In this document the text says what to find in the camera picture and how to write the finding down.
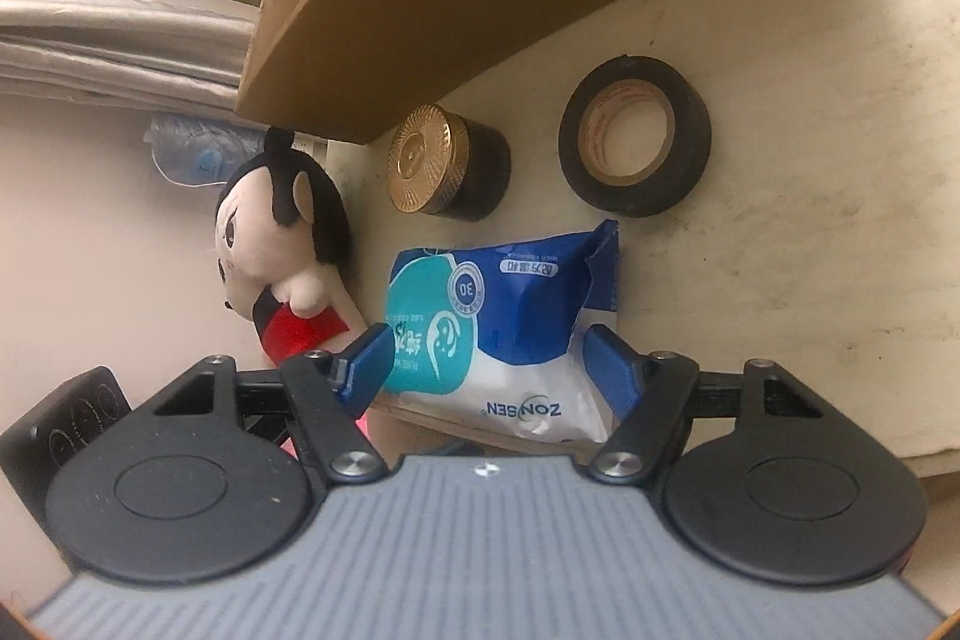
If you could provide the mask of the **blue wet wipes pack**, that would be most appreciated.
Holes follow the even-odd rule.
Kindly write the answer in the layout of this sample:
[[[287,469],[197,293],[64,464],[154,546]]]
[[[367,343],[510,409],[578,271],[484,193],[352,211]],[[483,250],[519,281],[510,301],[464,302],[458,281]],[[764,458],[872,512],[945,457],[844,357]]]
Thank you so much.
[[[617,325],[619,225],[397,255],[384,392],[436,419],[535,442],[602,442],[615,414],[583,364],[591,326]]]

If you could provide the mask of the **plush doll red shirt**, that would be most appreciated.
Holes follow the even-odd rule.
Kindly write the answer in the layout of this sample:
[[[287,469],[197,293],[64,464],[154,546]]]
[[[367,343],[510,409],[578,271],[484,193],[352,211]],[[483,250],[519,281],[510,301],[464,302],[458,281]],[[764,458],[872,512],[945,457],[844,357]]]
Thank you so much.
[[[342,197],[295,133],[268,128],[218,198],[213,239],[224,305],[256,328],[272,364],[336,353],[366,330],[343,284],[352,232]]]

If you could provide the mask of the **black jar gold lid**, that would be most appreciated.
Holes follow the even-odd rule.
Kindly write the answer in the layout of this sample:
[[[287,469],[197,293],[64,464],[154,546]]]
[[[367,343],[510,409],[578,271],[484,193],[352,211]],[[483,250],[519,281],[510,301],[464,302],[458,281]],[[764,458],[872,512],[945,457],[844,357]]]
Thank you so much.
[[[400,213],[480,221],[503,200],[509,177],[503,133],[436,104],[413,109],[387,152],[387,193]]]

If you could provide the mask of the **black tape roll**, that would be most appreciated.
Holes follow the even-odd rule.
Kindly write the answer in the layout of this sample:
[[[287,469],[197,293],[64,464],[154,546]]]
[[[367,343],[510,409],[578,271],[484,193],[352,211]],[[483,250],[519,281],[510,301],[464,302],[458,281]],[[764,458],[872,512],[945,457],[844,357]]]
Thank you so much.
[[[558,131],[563,175],[583,202],[656,216],[693,190],[713,127],[697,90],[662,60],[612,58],[574,89]]]

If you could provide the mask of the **grey curtain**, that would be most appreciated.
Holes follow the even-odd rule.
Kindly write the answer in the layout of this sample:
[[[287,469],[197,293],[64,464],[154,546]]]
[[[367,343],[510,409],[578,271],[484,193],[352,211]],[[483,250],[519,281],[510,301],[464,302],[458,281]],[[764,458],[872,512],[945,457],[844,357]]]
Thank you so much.
[[[2,91],[231,120],[257,16],[233,0],[2,0]]]

